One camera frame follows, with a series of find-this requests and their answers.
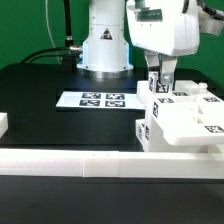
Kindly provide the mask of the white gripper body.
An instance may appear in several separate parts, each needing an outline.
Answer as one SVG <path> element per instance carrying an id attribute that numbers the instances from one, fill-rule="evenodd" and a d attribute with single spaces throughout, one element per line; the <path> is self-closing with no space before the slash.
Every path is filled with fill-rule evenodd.
<path id="1" fill-rule="evenodd" d="M 134 46 L 168 56 L 197 52 L 197 0 L 128 0 L 126 10 Z"/>

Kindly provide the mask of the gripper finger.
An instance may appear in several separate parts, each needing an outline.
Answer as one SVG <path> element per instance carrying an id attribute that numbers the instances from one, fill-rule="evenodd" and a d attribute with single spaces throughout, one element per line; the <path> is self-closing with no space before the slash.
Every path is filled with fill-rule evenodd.
<path id="1" fill-rule="evenodd" d="M 174 72 L 178 58 L 174 56 L 160 56 L 160 83 L 171 85 L 174 82 Z"/>
<path id="2" fill-rule="evenodd" d="M 145 55 L 148 71 L 159 73 L 159 70 L 160 70 L 159 55 L 153 51 L 146 51 L 144 55 Z"/>

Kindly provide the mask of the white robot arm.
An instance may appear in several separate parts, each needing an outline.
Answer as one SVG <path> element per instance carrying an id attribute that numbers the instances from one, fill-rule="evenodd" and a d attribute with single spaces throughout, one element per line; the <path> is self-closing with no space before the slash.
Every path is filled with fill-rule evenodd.
<path id="1" fill-rule="evenodd" d="M 131 43 L 124 39 L 127 27 Z M 89 0 L 89 35 L 80 68 L 100 77 L 128 70 L 130 44 L 145 50 L 148 68 L 174 82 L 177 58 L 197 52 L 200 35 L 218 35 L 224 11 L 204 0 Z"/>

